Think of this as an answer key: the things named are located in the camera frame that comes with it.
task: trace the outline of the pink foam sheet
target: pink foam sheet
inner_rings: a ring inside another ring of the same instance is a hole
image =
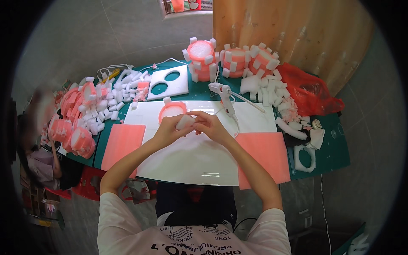
[[[145,125],[113,124],[101,169],[108,171],[116,162],[142,145]],[[135,178],[137,168],[129,176]]]
[[[282,132],[274,133],[240,133],[236,141],[272,176],[276,184],[289,182],[288,156]],[[251,186],[238,166],[240,189]]]

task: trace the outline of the person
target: person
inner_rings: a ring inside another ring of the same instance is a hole
[[[187,114],[196,116],[192,127],[176,130],[175,125],[182,115],[164,117],[152,139],[119,160],[103,176],[97,239],[99,253],[291,254],[282,198],[273,178],[235,141],[217,116],[202,111]],[[194,129],[196,135],[205,133],[231,153],[262,200],[262,213],[246,242],[231,231],[231,225],[236,223],[231,187],[210,186],[211,190],[204,189],[200,201],[194,204],[186,198],[184,185],[160,182],[157,186],[157,226],[144,231],[118,197],[118,188],[147,157]]]
[[[49,137],[52,153],[35,145],[35,124],[31,115],[18,116],[17,154],[30,182],[38,188],[66,190],[75,187],[81,180],[84,165],[64,155],[58,158],[55,143]]]

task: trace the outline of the purple shirt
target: purple shirt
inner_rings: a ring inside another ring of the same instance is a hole
[[[39,149],[27,155],[27,161],[30,170],[38,177],[38,181],[47,188],[60,189],[60,181],[53,177],[55,164],[52,153]]]

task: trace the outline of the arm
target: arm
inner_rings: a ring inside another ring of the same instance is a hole
[[[50,140],[51,148],[52,148],[52,155],[54,156],[55,168],[53,168],[53,170],[52,170],[53,177],[54,178],[61,178],[61,176],[62,176],[61,165],[60,165],[60,160],[58,159],[58,156],[57,156],[57,150],[55,149],[55,143],[54,143],[54,141],[52,140],[51,137],[48,137],[48,139]]]
[[[180,114],[174,117],[164,117],[152,139],[116,162],[103,176],[100,184],[100,194],[111,192],[117,195],[120,185],[145,159],[193,131],[193,127],[179,131],[175,129],[182,116]]]
[[[235,139],[227,132],[215,115],[203,111],[191,111],[189,115],[196,115],[193,125],[199,132],[204,132],[210,139],[224,146],[235,158],[244,171],[249,184],[262,200],[262,211],[271,208],[283,209],[282,197],[277,184],[268,172],[249,155]]]

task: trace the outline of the red chair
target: red chair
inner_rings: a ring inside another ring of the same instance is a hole
[[[56,194],[60,197],[66,198],[66,199],[71,199],[71,193],[68,190],[53,190],[53,189],[49,189],[47,187],[45,187],[46,190],[48,190],[49,192]]]
[[[72,191],[85,198],[99,201],[99,194],[96,193],[95,187],[91,185],[91,179],[94,176],[103,177],[106,171],[100,170],[98,168],[84,166],[82,171],[81,181],[76,187],[72,188]]]

